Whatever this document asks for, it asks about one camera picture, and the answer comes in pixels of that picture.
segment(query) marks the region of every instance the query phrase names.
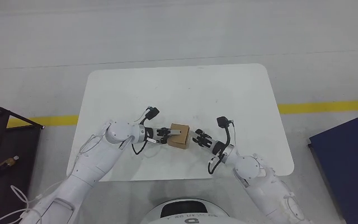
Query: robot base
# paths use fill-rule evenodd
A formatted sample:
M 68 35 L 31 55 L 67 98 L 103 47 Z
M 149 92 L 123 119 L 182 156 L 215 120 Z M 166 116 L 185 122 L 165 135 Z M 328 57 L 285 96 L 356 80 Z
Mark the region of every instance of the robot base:
M 219 217 L 229 217 L 228 214 L 216 204 L 201 199 L 175 199 L 164 202 L 148 212 L 140 224 L 148 224 L 163 217 L 185 213 L 208 213 Z

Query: wire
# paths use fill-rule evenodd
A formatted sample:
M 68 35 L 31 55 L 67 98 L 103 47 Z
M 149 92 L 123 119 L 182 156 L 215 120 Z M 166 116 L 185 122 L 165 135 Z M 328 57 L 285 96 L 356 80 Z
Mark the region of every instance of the wire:
M 146 119 L 147 118 L 143 118 L 143 120 L 139 124 L 143 125 Z
M 147 112 L 147 110 L 149 109 L 149 107 L 146 108 L 146 110 L 143 112 L 143 114 L 140 116 L 140 118 L 143 117 L 143 115 L 145 114 L 145 112 Z
M 224 157 L 225 157 L 225 155 L 224 155 L 224 154 L 221 154 L 219 161 L 215 164 L 214 168 L 213 168 L 212 170 L 210 170 L 210 164 L 213 162 L 214 158 L 216 158 L 216 155 L 215 155 L 213 158 L 211 158 L 211 160 L 210 160 L 209 163 L 208 163 L 208 172 L 209 172 L 209 174 L 213 174 L 213 173 L 214 173 L 214 171 L 215 171 L 216 168 L 219 166 L 219 164 L 222 162 L 222 160 L 223 160 Z
M 91 149 L 95 148 L 99 143 L 100 141 L 103 139 L 103 136 L 105 136 L 105 134 L 101 135 L 101 136 L 95 136 L 94 134 L 90 136 L 90 138 L 79 148 L 79 154 L 84 154 L 86 152 L 89 152 Z M 98 142 L 92 146 L 91 148 L 89 148 L 88 150 L 82 152 L 82 150 L 85 148 L 85 146 L 93 139 L 97 138 L 97 137 L 100 137 L 100 140 L 98 140 Z
M 14 211 L 14 212 L 11 212 L 11 213 L 9 213 L 9 214 L 7 214 L 7 215 L 1 217 L 0 220 L 3 220 L 4 218 L 6 218 L 6 217 L 8 217 L 8 216 L 10 216 L 10 215 L 12 215 L 12 214 L 16 214 L 16 213 L 18 213 L 18 212 L 34 211 L 37 215 L 39 215 L 39 217 L 40 217 L 40 224 L 42 224 L 43 218 L 42 218 L 40 212 L 37 211 L 37 210 L 35 210 L 35 209 L 33 209 L 33 208 L 29 208 L 29 203 L 32 202 L 32 201 L 34 201 L 34 200 L 37 200 L 37 198 L 34 199 L 34 200 L 29 201 L 29 200 L 27 199 L 27 197 L 25 196 L 25 194 L 24 194 L 19 188 L 15 187 L 14 185 L 11 185 L 10 188 L 11 188 L 11 190 L 16 194 L 16 196 L 17 196 L 22 202 L 26 203 L 26 208 L 20 209 L 20 210 Z M 8 223 L 8 224 L 14 224 L 14 223 L 20 221 L 21 219 L 23 219 L 22 214 L 20 215 L 20 217 L 19 217 L 17 220 L 15 220 L 15 221 L 13 221 L 13 222 L 10 222 L 10 223 Z
M 1 217 L 0 220 L 3 220 L 4 218 L 6 218 L 6 217 L 8 217 L 8 216 L 10 216 L 10 215 L 12 215 L 12 214 L 16 214 L 16 213 L 18 213 L 18 212 L 26 212 L 26 211 L 34 211 L 34 212 L 40 217 L 40 224 L 42 224 L 43 218 L 41 217 L 40 212 L 37 211 L 37 210 L 35 210 L 35 209 L 33 209 L 33 208 L 23 208 L 23 209 L 19 209 L 19 210 L 17 210 L 17 211 L 11 212 L 11 213 L 9 213 L 9 214 L 7 214 L 7 215 Z
M 134 152 L 136 155 L 139 155 L 139 154 L 143 151 L 143 149 L 144 149 L 145 145 L 147 144 L 147 142 L 148 142 L 148 141 L 145 141 L 145 142 L 144 142 L 144 145 L 143 145 L 142 148 L 139 150 L 139 152 L 136 152 L 136 150 L 134 149 L 134 145 L 132 144 L 133 152 Z
M 234 141 L 235 141 L 235 147 L 237 146 L 236 144 L 236 130 L 235 130 L 235 125 L 234 125 L 234 121 L 232 122 L 233 127 L 234 127 Z
M 224 149 L 226 149 L 226 147 L 228 147 L 228 145 L 230 145 L 230 141 L 231 141 L 229 129 L 228 129 L 228 128 L 225 128 L 225 132 L 226 132 L 227 139 L 226 139 L 226 143 L 225 143 Z

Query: white cable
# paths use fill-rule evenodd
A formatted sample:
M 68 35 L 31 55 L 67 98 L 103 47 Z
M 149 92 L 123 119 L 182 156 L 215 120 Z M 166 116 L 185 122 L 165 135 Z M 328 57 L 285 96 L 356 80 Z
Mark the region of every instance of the white cable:
M 25 194 L 24 194 L 19 188 L 15 187 L 14 185 L 11 185 L 10 188 L 11 188 L 11 190 L 16 194 L 16 196 L 17 196 L 22 202 L 26 203 L 26 208 L 20 209 L 20 210 L 14 211 L 14 212 L 11 212 L 11 213 L 9 213 L 9 214 L 7 214 L 7 215 L 1 217 L 0 220 L 4 219 L 4 218 L 6 218 L 6 217 L 8 217 L 8 216 L 10 216 L 10 215 L 12 215 L 12 214 L 15 214 L 15 213 L 17 213 L 17 212 L 34 211 L 34 212 L 36 212 L 36 213 L 39 215 L 39 217 L 40 217 L 40 224 L 42 224 L 42 216 L 41 216 L 40 212 L 38 212 L 38 211 L 35 210 L 35 209 L 29 208 L 29 203 L 32 202 L 32 201 L 34 201 L 34 200 L 36 200 L 36 199 L 29 201 L 29 200 L 27 199 L 27 197 L 25 196 Z M 21 220 L 22 218 L 23 218 L 23 217 L 22 217 L 22 214 L 21 214 L 20 217 L 19 217 L 17 220 L 15 220 L 15 221 L 13 221 L 13 222 L 10 222 L 10 223 L 8 223 L 8 224 L 14 224 L 14 223 L 18 222 L 19 220 Z
M 237 145 L 236 145 L 236 130 L 235 130 L 234 121 L 233 121 L 233 127 L 234 127 L 234 140 L 235 140 L 235 147 L 236 147 L 236 146 L 237 146 Z
M 148 108 L 146 108 L 146 110 L 143 112 L 143 114 L 140 116 L 140 118 L 143 117 L 143 115 L 145 114 L 145 112 L 147 112 Z
M 84 154 L 86 152 L 89 152 L 91 149 L 95 148 L 99 143 L 100 141 L 103 139 L 103 136 L 105 136 L 105 134 L 101 135 L 101 136 L 95 136 L 95 135 L 91 135 L 90 138 L 79 148 L 79 154 Z M 98 140 L 98 142 L 92 146 L 91 148 L 89 148 L 88 150 L 82 152 L 82 150 L 85 148 L 85 146 L 93 139 L 97 138 L 97 137 L 100 137 L 100 140 Z
M 9 213 L 9 214 L 7 214 L 7 215 L 1 217 L 0 220 L 3 220 L 4 218 L 6 218 L 6 217 L 8 217 L 8 216 L 10 216 L 10 215 L 12 215 L 12 214 L 16 214 L 16 213 L 18 213 L 18 212 L 27 212 L 27 211 L 34 211 L 37 215 L 39 215 L 39 217 L 40 217 L 40 224 L 42 224 L 43 218 L 41 217 L 40 212 L 38 212 L 37 210 L 35 210 L 35 209 L 33 209 L 33 208 L 23 208 L 23 209 L 19 209 L 19 210 L 17 210 L 17 211 L 11 212 L 11 213 Z

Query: yellow floor line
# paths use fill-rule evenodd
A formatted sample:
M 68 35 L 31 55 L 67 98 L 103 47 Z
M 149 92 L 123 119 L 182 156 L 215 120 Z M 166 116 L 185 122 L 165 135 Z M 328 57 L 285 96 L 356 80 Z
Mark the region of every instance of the yellow floor line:
M 278 104 L 280 114 L 306 114 L 358 110 L 358 101 L 311 102 L 305 104 Z
M 29 119 L 44 126 L 77 125 L 78 115 L 40 116 L 37 118 L 29 118 Z M 7 123 L 8 128 L 20 127 L 24 125 L 28 125 L 28 123 L 23 122 L 22 120 L 19 120 L 17 118 L 11 118 Z
M 312 102 L 305 104 L 278 104 L 280 114 L 306 114 L 306 113 L 324 113 L 324 112 L 344 112 L 358 111 L 358 101 L 339 101 L 339 102 Z M 42 116 L 30 118 L 34 122 L 44 126 L 64 126 L 77 125 L 78 115 L 66 116 Z M 9 120 L 7 127 L 19 127 L 28 125 L 19 119 Z

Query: white table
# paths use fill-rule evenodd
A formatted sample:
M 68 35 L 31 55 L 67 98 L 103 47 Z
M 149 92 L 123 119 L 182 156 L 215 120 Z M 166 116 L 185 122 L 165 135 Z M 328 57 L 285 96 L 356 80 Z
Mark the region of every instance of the white table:
M 145 122 L 148 127 L 171 123 L 200 128 L 215 139 L 226 140 L 216 118 L 233 119 L 241 155 L 261 155 L 278 175 L 294 169 L 267 70 L 260 64 L 116 69 L 90 74 L 67 167 L 86 139 L 109 119 L 136 120 L 147 106 L 160 110 Z M 101 181 L 212 178 L 211 154 L 194 142 L 187 150 L 147 144 L 134 155 L 131 147 Z M 213 177 L 232 176 L 220 165 Z

